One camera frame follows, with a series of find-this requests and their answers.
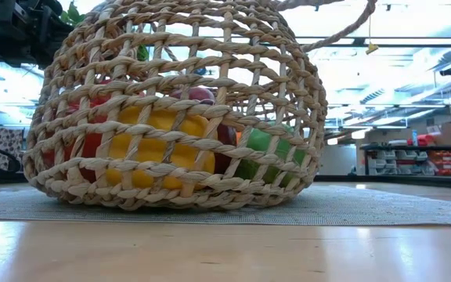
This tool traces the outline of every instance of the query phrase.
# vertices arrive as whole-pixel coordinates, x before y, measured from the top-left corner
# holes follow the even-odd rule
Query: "green leaf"
[[[75,23],[75,25],[79,24],[81,22],[81,16],[79,15],[78,8],[74,4],[74,2],[71,2],[69,4],[69,9],[67,10],[67,15]]]
[[[67,15],[66,11],[62,12],[62,15],[60,15],[60,19],[66,24],[70,22],[69,15]]]
[[[144,44],[137,49],[137,60],[143,62],[149,59],[149,52]]]

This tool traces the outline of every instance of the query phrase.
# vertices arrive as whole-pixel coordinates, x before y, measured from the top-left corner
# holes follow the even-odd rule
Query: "basket handle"
[[[278,12],[281,12],[281,11],[284,11],[287,9],[297,8],[297,7],[303,6],[303,5],[318,6],[318,5],[326,5],[326,4],[331,4],[334,2],[342,2],[342,1],[344,1],[344,0],[285,0],[282,2],[273,0],[272,2],[276,6],[276,9],[278,10]],[[335,42],[341,40],[342,38],[348,36],[353,31],[357,30],[362,24],[364,24],[368,20],[370,15],[373,12],[375,12],[375,3],[377,2],[377,0],[367,0],[367,1],[368,2],[366,4],[365,9],[363,10],[363,12],[359,16],[359,18],[354,23],[351,23],[343,30],[337,32],[334,35],[331,35],[328,38],[322,39],[322,40],[312,43],[312,44],[303,45],[302,51],[309,52],[314,49],[328,46],[328,45],[335,43]]]

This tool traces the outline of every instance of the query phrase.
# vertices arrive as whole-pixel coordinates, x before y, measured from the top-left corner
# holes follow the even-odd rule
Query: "red apple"
[[[217,127],[218,141],[224,145],[236,145],[236,129],[227,125],[220,124]],[[215,153],[215,173],[226,173],[231,157],[224,154]]]
[[[174,91],[170,97],[180,99],[180,96],[182,95],[182,90]],[[189,89],[189,99],[194,99],[198,101],[206,101],[211,100],[215,101],[215,97],[213,96],[213,93],[203,87],[192,87]]]

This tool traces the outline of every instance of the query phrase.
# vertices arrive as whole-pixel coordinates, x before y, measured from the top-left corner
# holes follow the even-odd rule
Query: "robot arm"
[[[73,30],[61,13],[57,0],[0,0],[0,61],[48,66]]]

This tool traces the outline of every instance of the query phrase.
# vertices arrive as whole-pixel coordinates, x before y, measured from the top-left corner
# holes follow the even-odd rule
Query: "patterned fabric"
[[[0,150],[12,154],[19,161],[21,161],[22,143],[22,130],[0,128]],[[8,157],[0,154],[0,168],[7,170],[9,169],[8,164]]]

